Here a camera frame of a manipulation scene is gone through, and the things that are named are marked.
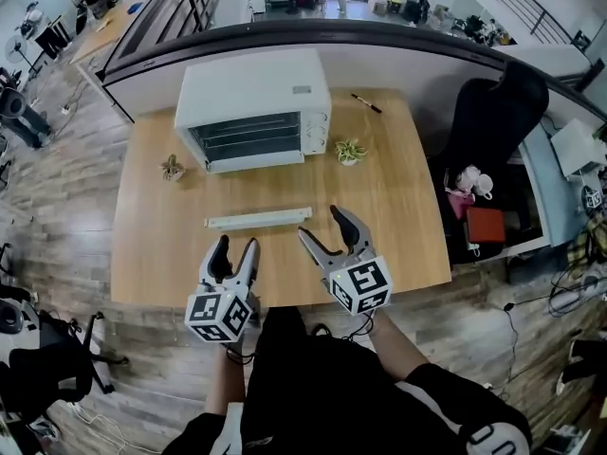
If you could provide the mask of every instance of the office chair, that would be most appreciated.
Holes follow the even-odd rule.
[[[481,256],[466,248],[463,223],[451,209],[444,179],[455,189],[455,179],[468,165],[487,173],[494,183],[493,200],[476,200],[474,207],[500,209],[500,196],[517,197],[505,177],[506,163],[524,138],[540,122],[548,107],[548,88],[542,76],[520,62],[508,62],[499,82],[473,79],[459,92],[447,147],[428,160],[436,198],[443,219],[451,264],[472,263],[498,255],[504,245],[483,244]],[[523,198],[515,199],[522,205]]]
[[[104,385],[93,361],[126,365],[128,359],[110,359],[90,352],[93,325],[102,319],[99,312],[91,316],[84,342],[76,337],[82,329],[75,320],[67,323],[41,311],[40,349],[14,349],[9,355],[9,366],[0,363],[0,395],[4,409],[17,413],[25,423],[31,423],[44,414],[58,399],[76,403],[90,393],[93,380],[104,394],[114,391]]]

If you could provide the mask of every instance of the small potted plant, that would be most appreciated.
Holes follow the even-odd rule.
[[[354,165],[367,155],[367,151],[357,144],[359,141],[352,140],[338,141],[335,144],[335,151],[338,153],[338,160],[341,165]]]
[[[160,164],[160,169],[163,171],[162,178],[169,182],[176,182],[186,172],[183,165],[177,162],[177,155],[175,154],[170,154],[167,161]]]

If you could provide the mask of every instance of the oven window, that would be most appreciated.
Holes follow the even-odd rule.
[[[301,149],[300,113],[232,119],[190,128],[210,162]]]

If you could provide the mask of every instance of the wooden table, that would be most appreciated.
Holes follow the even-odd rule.
[[[383,110],[377,114],[350,97],[354,91]],[[112,252],[112,300],[185,307],[198,268],[219,237],[206,217],[312,207],[303,226],[329,248],[343,247],[329,205],[354,212],[371,229],[378,254],[390,267],[395,292],[449,282],[443,228],[426,158],[402,95],[396,90],[332,90],[330,138],[357,137],[369,154],[353,167],[333,152],[305,163],[208,175],[174,132],[175,110],[139,118],[124,161]],[[188,169],[178,183],[162,180],[158,165],[169,154]],[[246,241],[261,246],[254,291],[264,306],[332,301],[297,227],[232,231],[231,261]]]
[[[122,37],[124,31],[131,25],[142,9],[142,7],[139,8],[138,11],[131,15],[126,13],[133,3],[135,2],[119,3],[113,9],[110,9],[96,27],[86,36],[83,44],[70,61],[70,64],[74,64],[86,81],[110,104],[114,104],[114,102],[103,91],[97,76],[88,70],[88,65],[84,61],[104,51]],[[109,24],[97,32],[96,29],[106,20],[110,20]]]

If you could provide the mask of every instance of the white toaster oven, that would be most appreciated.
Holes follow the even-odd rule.
[[[313,48],[245,54],[186,69],[175,129],[209,173],[324,154],[331,95]]]

